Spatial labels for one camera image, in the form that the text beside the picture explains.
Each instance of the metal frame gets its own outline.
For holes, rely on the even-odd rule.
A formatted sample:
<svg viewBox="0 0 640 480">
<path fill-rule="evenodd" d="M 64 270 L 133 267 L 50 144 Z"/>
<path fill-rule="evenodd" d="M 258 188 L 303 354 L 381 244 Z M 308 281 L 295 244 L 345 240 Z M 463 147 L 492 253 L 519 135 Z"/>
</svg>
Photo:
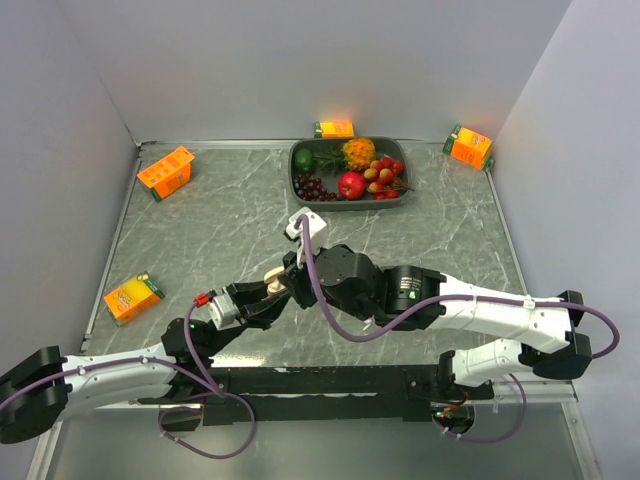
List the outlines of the metal frame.
<svg viewBox="0 0 640 480">
<path fill-rule="evenodd" d="M 146 150 L 146 149 L 153 149 L 153 148 L 166 148 L 174 145 L 175 146 L 184 145 L 187 148 L 194 148 L 194 149 L 197 149 L 197 148 L 209 148 L 209 149 L 290 148 L 297 141 L 298 140 L 296 139 L 296 140 L 219 140 L 219 141 L 186 141 L 186 142 L 162 142 L 162 143 L 150 142 L 150 143 L 145 143 L 140 145 L 140 151 L 143 149 Z M 426 141 L 420 141 L 420 140 L 398 140 L 398 141 L 402 146 L 405 146 L 405 147 L 442 144 L 442 142 L 426 142 Z M 120 213 L 118 224 L 116 226 L 116 231 L 114 232 L 114 237 L 111 243 L 111 248 L 109 250 L 109 255 L 107 257 L 105 269 L 102 275 L 102 279 L 100 281 L 98 292 L 96 294 L 96 299 L 94 301 L 93 309 L 91 311 L 89 323 L 87 325 L 87 330 L 85 334 L 85 339 L 82 344 L 82 351 L 86 350 L 88 346 L 88 342 L 91 339 L 91 331 L 93 330 L 93 326 L 96 320 L 97 310 L 100 305 L 100 301 L 102 300 L 102 293 L 107 281 L 109 270 L 111 268 L 111 262 L 113 261 L 115 250 L 118 245 L 120 232 L 122 230 L 122 225 L 124 223 L 124 218 L 126 216 L 127 209 L 129 207 L 131 194 L 133 192 L 133 187 L 135 186 L 135 179 L 136 179 L 138 170 L 140 169 L 140 164 L 141 164 L 141 160 L 140 160 L 140 157 L 138 156 L 134 164 L 125 202 L 122 207 L 122 211 Z M 509 233 L 509 229 L 507 227 L 507 223 L 504 218 L 502 207 L 500 205 L 500 201 L 495 189 L 493 177 L 491 176 L 490 172 L 487 172 L 487 180 L 491 187 L 493 198 L 496 202 L 496 206 L 498 209 L 498 214 L 500 215 L 501 223 L 504 228 L 507 241 L 509 243 L 509 248 L 511 250 L 511 254 L 514 259 L 520 285 L 522 287 L 523 292 L 526 293 L 527 288 L 524 282 L 524 277 L 520 269 L 520 264 L 518 262 L 515 248 L 513 246 L 513 241 L 511 239 L 511 235 Z M 584 422 L 582 420 L 580 410 L 576 403 L 578 400 L 577 400 L 575 390 L 573 388 L 573 384 L 570 381 L 543 381 L 540 378 L 530 374 L 520 374 L 519 377 L 525 389 L 527 400 L 530 403 L 562 403 L 569 434 L 571 436 L 574 450 L 576 452 L 576 456 L 580 463 L 580 467 L 582 469 L 584 478 L 595 479 L 595 480 L 601 479 L 602 475 L 600 473 L 600 469 L 597 465 L 597 462 L 595 461 L 593 447 L 591 445 L 589 435 L 587 433 Z M 495 391 L 494 400 L 478 401 L 473 403 L 494 404 L 497 407 L 499 404 L 511 404 L 511 403 L 521 402 L 520 393 L 518 389 L 516 388 L 515 384 L 509 379 L 506 379 L 505 381 L 496 381 L 494 383 L 494 391 Z M 135 402 L 129 402 L 129 403 L 109 405 L 107 407 L 102 407 L 102 408 L 112 409 L 112 410 L 121 410 L 121 409 L 135 409 L 135 408 L 160 408 L 160 406 L 159 405 L 139 405 Z M 36 451 L 34 453 L 33 460 L 31 463 L 31 468 L 29 469 L 27 480 L 45 480 L 46 479 L 49 466 L 53 457 L 53 453 L 55 451 L 56 443 L 60 434 L 61 425 L 62 423 L 56 424 L 50 431 L 40 436 L 40 439 L 38 440 L 38 445 L 36 447 Z"/>
</svg>

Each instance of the fruit tray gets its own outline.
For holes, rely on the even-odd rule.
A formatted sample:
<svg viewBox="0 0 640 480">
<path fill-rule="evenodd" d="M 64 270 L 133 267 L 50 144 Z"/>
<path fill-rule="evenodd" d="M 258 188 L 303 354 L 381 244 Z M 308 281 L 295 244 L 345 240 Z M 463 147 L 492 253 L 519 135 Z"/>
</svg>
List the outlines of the fruit tray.
<svg viewBox="0 0 640 480">
<path fill-rule="evenodd" d="M 368 137 L 373 141 L 373 145 L 376 150 L 376 157 L 378 159 L 383 158 L 385 155 L 391 157 L 393 160 L 400 161 L 404 164 L 404 171 L 396 176 L 405 184 L 411 186 L 411 169 L 407 162 L 404 151 L 398 142 L 387 137 Z M 374 195 L 367 191 L 356 200 L 347 200 L 342 197 L 338 190 L 338 181 L 340 177 L 348 170 L 341 168 L 338 172 L 333 171 L 318 171 L 317 168 L 310 172 L 303 172 L 296 167 L 296 153 L 302 149 L 311 150 L 311 152 L 326 152 L 328 150 L 341 148 L 342 145 L 351 140 L 350 138 L 312 138 L 308 140 L 301 140 L 296 143 L 292 148 L 289 155 L 289 190 L 296 199 L 296 201 L 305 207 L 309 207 L 314 211 L 347 211 L 347 210 L 378 210 L 383 208 L 397 207 L 403 202 L 407 201 L 411 196 L 411 190 L 398 191 L 399 196 L 397 198 L 390 198 L 384 200 L 374 200 Z M 298 195 L 300 191 L 300 185 L 298 185 L 298 192 L 294 187 L 294 184 L 298 182 L 300 175 L 310 173 L 312 178 L 320 178 L 321 186 L 324 187 L 328 194 L 335 193 L 338 197 L 337 200 L 326 199 L 309 199 L 305 200 Z"/>
</svg>

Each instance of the table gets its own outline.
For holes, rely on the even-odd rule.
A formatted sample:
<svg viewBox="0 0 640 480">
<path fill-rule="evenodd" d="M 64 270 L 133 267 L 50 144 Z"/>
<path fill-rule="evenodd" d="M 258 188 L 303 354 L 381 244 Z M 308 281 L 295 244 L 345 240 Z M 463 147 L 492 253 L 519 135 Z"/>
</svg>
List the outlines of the table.
<svg viewBox="0 0 640 480">
<path fill-rule="evenodd" d="M 141 167 L 173 148 L 144 146 Z M 328 245 L 346 243 L 378 265 L 409 263 L 483 287 L 523 293 L 487 175 L 440 149 L 405 148 L 416 192 L 403 206 L 323 212 Z M 101 302 L 88 354 L 157 343 L 167 324 L 184 316 L 196 294 L 259 280 L 293 250 L 282 235 L 287 219 L 300 208 L 285 184 L 288 149 L 191 150 L 196 157 L 191 182 L 162 202 L 156 203 L 136 182 L 103 292 L 147 270 L 166 298 L 123 327 L 115 325 Z M 362 332 L 363 322 L 339 312 L 337 317 L 351 332 Z M 194 318 L 208 320 L 204 310 Z M 291 301 L 269 331 L 245 332 L 216 356 L 216 365 L 427 364 L 437 363 L 447 350 L 492 339 L 474 332 L 427 330 L 393 332 L 353 344 L 330 329 L 318 308 L 303 311 Z"/>
</svg>

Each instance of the bunch of grapes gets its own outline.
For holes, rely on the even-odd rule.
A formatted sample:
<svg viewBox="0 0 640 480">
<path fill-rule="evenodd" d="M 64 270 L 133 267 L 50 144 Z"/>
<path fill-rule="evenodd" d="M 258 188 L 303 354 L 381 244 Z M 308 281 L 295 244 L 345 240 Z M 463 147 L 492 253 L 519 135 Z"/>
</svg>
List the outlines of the bunch of grapes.
<svg viewBox="0 0 640 480">
<path fill-rule="evenodd" d="M 303 200 L 309 202 L 335 202 L 344 200 L 339 193 L 330 193 L 322 185 L 319 177 L 313 177 L 310 173 L 301 173 L 293 181 L 293 190 Z"/>
</svg>

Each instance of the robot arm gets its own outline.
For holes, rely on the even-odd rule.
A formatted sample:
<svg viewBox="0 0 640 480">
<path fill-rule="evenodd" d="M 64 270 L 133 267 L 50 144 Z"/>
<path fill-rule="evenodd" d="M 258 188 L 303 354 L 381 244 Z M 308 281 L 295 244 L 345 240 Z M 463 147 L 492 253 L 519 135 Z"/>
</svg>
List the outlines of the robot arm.
<svg viewBox="0 0 640 480">
<path fill-rule="evenodd" d="M 198 306 L 207 306 L 212 318 L 206 323 L 190 323 L 197 355 L 207 368 L 211 357 L 247 328 L 270 328 L 290 298 L 303 309 L 317 302 L 306 265 L 309 259 L 298 221 L 301 215 L 309 220 L 309 250 L 323 296 L 330 305 L 356 318 L 373 318 L 377 325 L 385 326 L 425 299 L 445 295 L 472 299 L 433 303 L 394 327 L 466 329 L 502 337 L 471 350 L 443 353 L 438 382 L 444 390 L 455 386 L 469 395 L 487 379 L 507 373 L 533 371 L 546 378 L 573 379 L 587 368 L 591 360 L 589 339 L 575 333 L 581 312 L 548 306 L 561 300 L 581 304 L 580 294 L 567 291 L 558 297 L 532 299 L 480 288 L 415 266 L 378 267 L 346 245 L 325 249 L 326 223 L 308 209 L 289 219 L 285 235 L 299 241 L 300 246 L 297 252 L 284 256 L 277 272 L 271 272 L 264 282 L 231 284 L 196 298 Z M 176 375 L 176 367 L 197 370 L 186 347 L 183 322 L 181 318 L 173 320 L 161 343 L 134 352 L 97 357 L 61 357 L 57 347 L 36 352 L 0 377 L 0 442 L 33 438 L 59 419 L 114 402 L 185 399 L 194 392 L 194 382 Z M 104 362 L 109 366 L 93 367 Z M 44 381 L 51 376 L 55 380 Z M 34 382 L 42 384 L 13 398 Z"/>
</svg>

